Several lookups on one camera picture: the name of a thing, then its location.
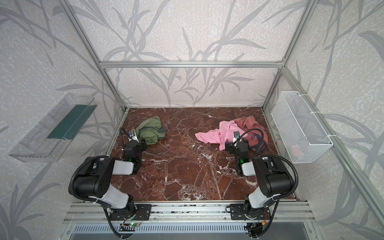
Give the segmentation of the green t-shirt with print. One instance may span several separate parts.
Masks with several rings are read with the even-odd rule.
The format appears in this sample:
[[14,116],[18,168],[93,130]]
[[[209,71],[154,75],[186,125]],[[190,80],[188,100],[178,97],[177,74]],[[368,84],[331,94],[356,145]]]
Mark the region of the green t-shirt with print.
[[146,119],[136,128],[138,139],[145,141],[147,145],[154,145],[166,137],[166,131],[158,116]]

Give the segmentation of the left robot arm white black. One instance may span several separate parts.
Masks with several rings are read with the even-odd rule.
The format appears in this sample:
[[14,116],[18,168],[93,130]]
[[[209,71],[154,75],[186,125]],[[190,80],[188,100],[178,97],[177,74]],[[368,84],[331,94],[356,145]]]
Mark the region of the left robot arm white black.
[[71,177],[70,195],[127,218],[134,216],[137,208],[133,197],[114,187],[111,180],[113,175],[137,174],[142,164],[142,152],[146,150],[144,140],[131,140],[124,145],[122,159],[109,156],[86,158]]

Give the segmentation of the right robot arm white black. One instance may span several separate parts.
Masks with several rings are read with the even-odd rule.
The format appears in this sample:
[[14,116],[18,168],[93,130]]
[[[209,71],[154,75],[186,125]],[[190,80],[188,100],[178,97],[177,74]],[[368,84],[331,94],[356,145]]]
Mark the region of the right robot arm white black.
[[235,169],[241,176],[255,176],[258,187],[244,202],[242,214],[245,219],[259,216],[268,218],[269,207],[278,200],[294,193],[298,187],[299,175],[294,165],[278,155],[249,157],[249,144],[237,142],[229,145],[234,155]]

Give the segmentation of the light pink cloth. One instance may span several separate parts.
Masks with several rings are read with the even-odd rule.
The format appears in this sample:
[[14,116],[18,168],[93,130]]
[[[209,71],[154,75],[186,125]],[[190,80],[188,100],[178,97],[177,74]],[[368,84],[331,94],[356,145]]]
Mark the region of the light pink cloth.
[[221,121],[219,128],[210,130],[206,133],[199,132],[195,136],[197,140],[205,144],[219,144],[219,150],[225,150],[225,143],[232,143],[234,132],[239,132],[240,135],[245,133],[244,130],[238,127],[234,120],[232,121]]

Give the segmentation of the dusty rose pink cloth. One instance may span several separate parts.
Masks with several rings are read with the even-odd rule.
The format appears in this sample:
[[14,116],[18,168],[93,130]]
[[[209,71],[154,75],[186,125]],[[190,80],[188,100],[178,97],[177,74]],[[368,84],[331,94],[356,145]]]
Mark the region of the dusty rose pink cloth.
[[242,117],[234,120],[237,126],[243,131],[252,130],[247,133],[244,139],[249,143],[249,147],[259,155],[268,148],[268,135],[265,128],[261,126],[253,116]]

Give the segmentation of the aluminium frame horizontal back bar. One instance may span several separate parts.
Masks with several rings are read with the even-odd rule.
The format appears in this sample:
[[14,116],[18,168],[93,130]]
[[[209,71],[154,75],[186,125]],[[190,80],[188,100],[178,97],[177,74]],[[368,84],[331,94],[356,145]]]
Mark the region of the aluminium frame horizontal back bar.
[[278,61],[191,62],[191,61],[102,61],[102,68],[280,68]]

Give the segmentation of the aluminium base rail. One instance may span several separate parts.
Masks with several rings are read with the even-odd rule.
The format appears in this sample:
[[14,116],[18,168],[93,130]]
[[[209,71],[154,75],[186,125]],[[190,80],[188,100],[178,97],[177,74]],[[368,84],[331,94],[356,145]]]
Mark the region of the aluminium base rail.
[[[267,225],[266,213],[250,220],[230,205],[236,201],[169,201],[149,202],[150,210],[144,210],[145,202],[138,204],[138,215],[130,220],[117,218],[114,228],[124,234],[146,233],[243,233],[246,225]],[[105,213],[92,203],[73,203],[65,216],[58,239],[68,239],[72,234],[111,233]]]

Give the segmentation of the clear plastic wall tray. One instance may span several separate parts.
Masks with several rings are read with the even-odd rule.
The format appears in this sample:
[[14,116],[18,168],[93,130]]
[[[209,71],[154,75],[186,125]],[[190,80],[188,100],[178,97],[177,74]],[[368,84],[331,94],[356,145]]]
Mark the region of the clear plastic wall tray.
[[57,162],[97,106],[94,97],[65,95],[9,156],[24,163]]

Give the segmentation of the aluminium frame corner post right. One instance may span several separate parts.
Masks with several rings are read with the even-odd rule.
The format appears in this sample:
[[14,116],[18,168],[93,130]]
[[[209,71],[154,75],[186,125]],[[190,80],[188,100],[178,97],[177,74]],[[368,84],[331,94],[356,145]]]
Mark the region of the aluminium frame corner post right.
[[283,69],[285,69],[287,66],[288,66],[288,61],[290,60],[294,50],[295,50],[295,47],[298,45],[299,41],[300,41],[300,38],[309,22],[309,20],[311,19],[312,15],[313,15],[313,12],[318,4],[318,0],[309,0],[307,1],[307,4],[304,8],[304,12],[300,18],[300,21],[298,23],[298,26],[294,32],[294,35],[290,41],[290,44],[287,48],[287,51],[284,55],[284,57],[282,58],[282,66],[278,68],[278,71],[277,71],[277,74],[274,78],[274,81],[270,87],[270,90],[266,96],[266,99],[263,103],[263,106],[262,106],[262,110],[265,111],[265,109],[267,108],[267,105],[269,103],[269,100],[271,99],[272,97],[272,94],[274,92],[274,90],[276,89],[277,85],[278,85],[278,82],[279,82],[279,79],[280,79],[280,76],[282,74],[282,71]]

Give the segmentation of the aluminium frame corner post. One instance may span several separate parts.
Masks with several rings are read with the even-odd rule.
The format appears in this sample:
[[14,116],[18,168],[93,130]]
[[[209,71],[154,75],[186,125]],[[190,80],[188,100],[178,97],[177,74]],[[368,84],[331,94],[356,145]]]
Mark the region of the aluminium frame corner post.
[[100,60],[97,56],[97,53],[95,49],[93,48],[91,41],[89,40],[88,36],[86,35],[86,32],[84,31],[83,27],[81,26],[81,23],[79,19],[77,18],[73,8],[70,5],[69,1],[65,0],[59,0],[59,5],[61,6],[61,9],[63,13],[68,17],[70,23],[72,24],[75,32],[77,33],[78,37],[80,38],[81,42],[83,43],[85,49],[87,50],[88,54],[90,55],[93,63],[95,64],[97,71],[102,76],[104,82],[107,84],[109,89],[111,90],[112,94],[114,95],[115,99],[117,100],[118,104],[121,106],[121,108],[125,111],[127,109],[127,106],[125,105],[122,97],[118,93],[116,87],[112,83],[111,79],[107,75],[105,69],[103,69],[100,65]]
[[274,90],[276,89],[277,85],[278,85],[278,82],[279,82],[279,79],[280,79],[280,76],[282,74],[282,71],[283,69],[285,69],[287,66],[288,66],[288,61],[290,60],[294,50],[295,50],[295,47],[298,45],[299,41],[300,41],[300,38],[309,22],[309,20],[311,19],[312,15],[313,15],[313,12],[318,4],[318,0],[309,0],[307,1],[307,4],[304,8],[304,12],[300,18],[300,21],[298,23],[298,26],[294,32],[294,35],[290,41],[290,44],[287,48],[287,51],[284,55],[284,57],[282,58],[282,66],[278,68],[278,71],[277,71],[277,74],[274,78],[274,81],[270,87],[270,90],[266,96],[266,99],[263,103],[263,106],[262,106],[262,110],[265,111],[265,109],[267,108],[267,105],[269,103],[269,100],[271,99],[272,97],[272,94],[274,92]]

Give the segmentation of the aluminium frame corner post left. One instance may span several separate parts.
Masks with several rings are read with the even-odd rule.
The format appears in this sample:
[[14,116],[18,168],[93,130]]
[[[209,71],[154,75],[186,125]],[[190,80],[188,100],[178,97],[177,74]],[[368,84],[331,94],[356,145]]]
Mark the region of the aluminium frame corner post left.
[[90,55],[93,63],[95,64],[97,71],[102,76],[104,82],[107,84],[109,89],[111,90],[112,94],[114,95],[115,99],[117,100],[118,104],[121,106],[121,108],[125,111],[127,109],[127,106],[125,105],[122,97],[118,93],[116,87],[112,83],[111,79],[107,75],[105,69],[103,69],[100,65],[100,60],[97,56],[97,53],[95,49],[93,48],[91,41],[89,40],[88,36],[86,35],[86,32],[84,31],[83,27],[81,26],[81,23],[79,19],[77,18],[73,8],[70,5],[69,1],[65,0],[59,0],[59,5],[61,6],[61,9],[63,13],[68,17],[70,23],[72,24],[75,32],[77,33],[78,37],[80,38],[81,42],[83,43],[85,49],[87,50],[88,54]]

